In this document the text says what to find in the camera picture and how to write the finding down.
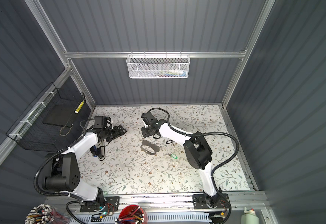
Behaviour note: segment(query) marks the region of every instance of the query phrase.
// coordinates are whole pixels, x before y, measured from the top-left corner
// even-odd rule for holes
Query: black wire basket
[[[84,93],[55,88],[25,120],[21,115],[6,135],[23,149],[57,152],[80,136],[77,115],[84,103]]]

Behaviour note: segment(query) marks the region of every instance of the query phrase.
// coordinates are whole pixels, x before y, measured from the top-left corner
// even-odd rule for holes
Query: floral tablecloth
[[[197,192],[203,185],[196,169],[187,162],[184,149],[177,143],[166,144],[167,138],[146,140],[159,145],[155,155],[141,151],[144,139],[142,113],[156,106],[97,107],[94,116],[109,116],[113,126],[120,125],[127,133],[106,147],[106,159],[99,161],[89,151],[79,160],[81,179],[103,189],[105,194],[144,194],[166,192]],[[188,132],[227,132],[218,105],[159,106],[170,113],[170,123]],[[153,110],[159,119],[166,114]],[[234,152],[232,141],[224,136],[206,136],[213,154],[213,167]],[[173,159],[167,154],[175,154]],[[214,174],[223,191],[249,190],[238,158],[219,168]]]

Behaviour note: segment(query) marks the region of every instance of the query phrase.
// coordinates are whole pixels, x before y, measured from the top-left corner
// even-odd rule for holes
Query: mounting plate
[[[223,195],[225,198],[229,199],[228,194],[223,194]],[[205,203],[205,196],[203,194],[192,195],[192,197],[193,197],[194,209],[211,209]],[[219,204],[216,208],[223,209],[224,206],[222,204]]]
[[[118,211],[119,206],[119,197],[105,197],[106,202],[113,205],[113,211]],[[84,202],[84,204],[80,208],[80,212],[95,212],[94,209],[97,208],[97,205],[94,205],[93,203],[87,203]],[[105,207],[103,211],[108,212],[108,206]]]

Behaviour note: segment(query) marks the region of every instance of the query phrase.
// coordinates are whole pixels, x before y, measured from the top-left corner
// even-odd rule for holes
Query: wire mesh basket
[[[130,78],[188,78],[190,58],[149,58],[127,56]]]
[[[80,136],[82,129],[76,118],[84,102],[82,92],[55,88],[36,103],[27,119],[17,120],[20,128],[14,124],[6,135],[23,149],[57,152]]]

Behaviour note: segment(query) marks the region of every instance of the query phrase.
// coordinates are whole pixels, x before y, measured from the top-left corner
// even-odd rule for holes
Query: yellow striped object
[[[85,101],[83,100],[80,105],[77,107],[77,109],[75,110],[75,114],[78,114],[78,112],[81,110],[83,104],[85,103]]]

